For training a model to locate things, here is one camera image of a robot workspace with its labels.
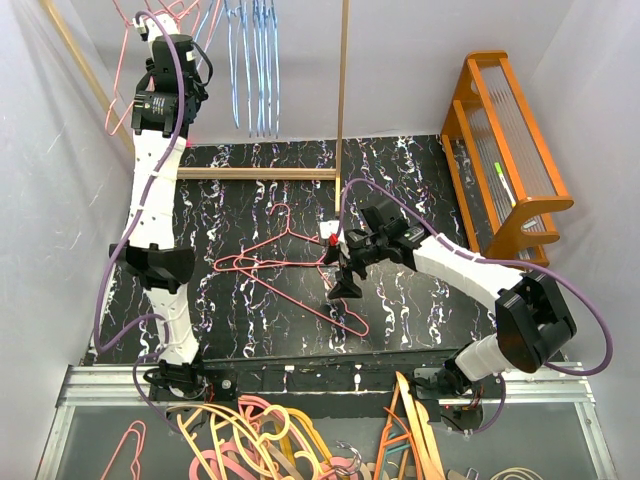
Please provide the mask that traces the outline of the pink wire hanger hung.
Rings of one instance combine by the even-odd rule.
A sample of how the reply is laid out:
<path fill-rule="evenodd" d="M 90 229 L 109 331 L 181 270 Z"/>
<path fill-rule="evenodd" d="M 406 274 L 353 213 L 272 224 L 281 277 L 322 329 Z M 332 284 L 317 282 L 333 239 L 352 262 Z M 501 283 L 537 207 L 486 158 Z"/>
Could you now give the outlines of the pink wire hanger hung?
<path fill-rule="evenodd" d="M 134 8 L 138 6 L 135 1 L 113 1 L 114 8 L 123 24 L 123 36 L 116 63 L 113 78 L 111 100 L 105 113 L 104 130 L 114 137 L 124 129 L 124 123 L 128 119 L 133 103 L 129 97 L 121 92 L 123 86 L 123 74 L 129 37 L 134 27 Z"/>

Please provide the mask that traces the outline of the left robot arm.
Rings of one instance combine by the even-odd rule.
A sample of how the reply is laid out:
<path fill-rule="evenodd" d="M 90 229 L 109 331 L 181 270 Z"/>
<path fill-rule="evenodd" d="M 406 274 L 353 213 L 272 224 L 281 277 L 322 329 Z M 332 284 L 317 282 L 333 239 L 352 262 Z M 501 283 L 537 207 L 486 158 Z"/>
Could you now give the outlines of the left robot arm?
<path fill-rule="evenodd" d="M 173 213 L 180 160 L 189 128 L 208 98 L 208 83 L 197 70 L 198 45 L 180 32 L 169 14 L 140 17 L 134 24 L 150 56 L 132 108 L 135 167 L 126 225 L 130 235 L 122 249 L 110 251 L 137 278 L 158 329 L 159 365 L 146 381 L 192 400 L 207 386 L 188 305 L 195 253 L 176 246 Z"/>

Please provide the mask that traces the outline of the pink wire hanger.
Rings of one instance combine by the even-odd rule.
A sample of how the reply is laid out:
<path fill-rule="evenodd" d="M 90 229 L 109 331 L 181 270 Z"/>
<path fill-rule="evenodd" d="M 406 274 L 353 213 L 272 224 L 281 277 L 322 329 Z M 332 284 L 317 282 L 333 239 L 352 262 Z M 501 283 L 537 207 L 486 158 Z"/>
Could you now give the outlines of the pink wire hanger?
<path fill-rule="evenodd" d="M 276 203 L 271 207 L 269 215 L 272 216 L 277 211 L 284 211 L 284 228 L 274 236 L 267 238 L 266 240 L 259 242 L 247 249 L 241 250 L 239 253 L 231 254 L 219 259 L 216 259 L 213 263 L 213 270 L 216 273 L 232 273 L 242 272 L 251 273 L 258 272 L 259 270 L 268 270 L 284 267 L 299 267 L 299 268 L 322 268 L 324 255 L 321 255 L 317 260 L 302 261 L 302 260 L 290 260 L 285 253 L 282 253 L 276 258 L 267 258 L 261 254 L 261 251 L 271 247 L 283 247 L 286 242 L 292 240 L 299 240 L 305 245 L 320 246 L 320 238 L 318 235 L 311 237 L 298 232 L 295 232 L 292 228 L 292 215 L 291 208 L 286 203 Z"/>
<path fill-rule="evenodd" d="M 256 281 L 258 284 L 264 286 L 267 290 L 275 293 L 277 296 L 285 299 L 289 303 L 295 305 L 296 307 L 301 308 L 305 312 L 309 314 L 313 314 L 314 316 L 332 324 L 333 326 L 340 327 L 347 333 L 353 334 L 359 338 L 364 338 L 370 333 L 369 324 L 359 315 L 353 312 L 345 300 L 340 300 L 340 303 L 344 307 L 344 313 L 346 316 L 351 316 L 354 318 L 362 328 L 360 330 L 356 330 L 352 327 L 347 326 L 344 322 L 341 322 L 337 319 L 334 319 L 329 314 L 321 313 L 318 308 L 311 307 L 307 305 L 303 301 L 299 300 L 295 296 L 291 296 L 279 288 L 276 288 L 272 284 L 267 283 L 260 279 L 257 275 L 258 270 L 265 269 L 285 269 L 285 268 L 313 268 L 320 275 L 325 286 L 331 286 L 331 283 L 328 280 L 328 276 L 323 272 L 321 262 L 319 260 L 313 262 L 301 262 L 301 261 L 288 261 L 288 260 L 262 260 L 253 256 L 245 256 L 245 255 L 233 255 L 230 257 L 232 261 L 232 266 L 229 268 L 225 268 L 225 272 L 236 272 L 242 273 L 246 277 L 251 280 Z"/>

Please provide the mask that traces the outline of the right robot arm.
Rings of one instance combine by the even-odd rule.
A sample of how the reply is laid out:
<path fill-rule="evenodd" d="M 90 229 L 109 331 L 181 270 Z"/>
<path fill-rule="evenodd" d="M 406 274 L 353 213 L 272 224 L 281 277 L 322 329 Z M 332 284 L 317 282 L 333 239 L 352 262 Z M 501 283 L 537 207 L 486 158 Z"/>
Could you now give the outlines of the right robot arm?
<path fill-rule="evenodd" d="M 390 200 L 362 209 L 367 227 L 341 231 L 336 220 L 319 225 L 324 261 L 338 269 L 330 299 L 359 298 L 356 277 L 384 260 L 436 277 L 484 306 L 496 321 L 494 334 L 454 355 L 423 388 L 466 397 L 483 379 L 507 370 L 534 373 L 574 337 L 576 324 L 550 276 L 487 263 L 464 248 L 445 246 L 443 235 L 409 223 Z"/>

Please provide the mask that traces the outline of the light blue wire hanger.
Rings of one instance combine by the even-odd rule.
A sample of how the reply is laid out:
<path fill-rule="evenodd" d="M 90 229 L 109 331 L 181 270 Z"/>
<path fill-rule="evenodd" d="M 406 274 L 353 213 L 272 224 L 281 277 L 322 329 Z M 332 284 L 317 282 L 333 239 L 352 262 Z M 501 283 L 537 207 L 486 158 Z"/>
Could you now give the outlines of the light blue wire hanger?
<path fill-rule="evenodd" d="M 264 1 L 255 0 L 252 2 L 252 23 L 253 23 L 253 41 L 255 53 L 255 65 L 257 76 L 257 100 L 258 114 L 256 120 L 256 131 L 259 137 L 266 136 L 266 118 L 265 118 L 265 51 L 264 51 Z"/>

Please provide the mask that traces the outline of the blue hanger hung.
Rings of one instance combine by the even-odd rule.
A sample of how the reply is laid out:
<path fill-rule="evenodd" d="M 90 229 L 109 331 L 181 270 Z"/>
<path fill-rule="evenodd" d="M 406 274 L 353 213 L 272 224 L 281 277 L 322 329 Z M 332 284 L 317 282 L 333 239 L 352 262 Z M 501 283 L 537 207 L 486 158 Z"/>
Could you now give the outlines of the blue hanger hung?
<path fill-rule="evenodd" d="M 270 8 L 270 47 L 271 47 L 271 75 L 272 75 L 272 135 L 279 137 L 280 128 L 280 64 L 279 64 L 279 33 L 278 18 L 274 1 L 267 1 Z"/>
<path fill-rule="evenodd" d="M 271 47 L 270 47 L 270 8 L 267 1 L 264 1 L 264 51 L 265 51 L 265 118 L 266 118 L 266 136 L 272 135 L 272 75 L 271 75 Z"/>
<path fill-rule="evenodd" d="M 240 15 L 241 15 L 241 35 L 244 54 L 245 65 L 245 79 L 246 79 L 246 106 L 247 106 L 247 130 L 250 138 L 256 139 L 258 137 L 256 120 L 257 110 L 254 105 L 255 95 L 258 93 L 258 83 L 256 80 L 256 66 L 255 54 L 256 47 L 254 44 L 255 38 L 255 25 L 253 18 L 253 1 L 241 1 L 240 2 Z"/>

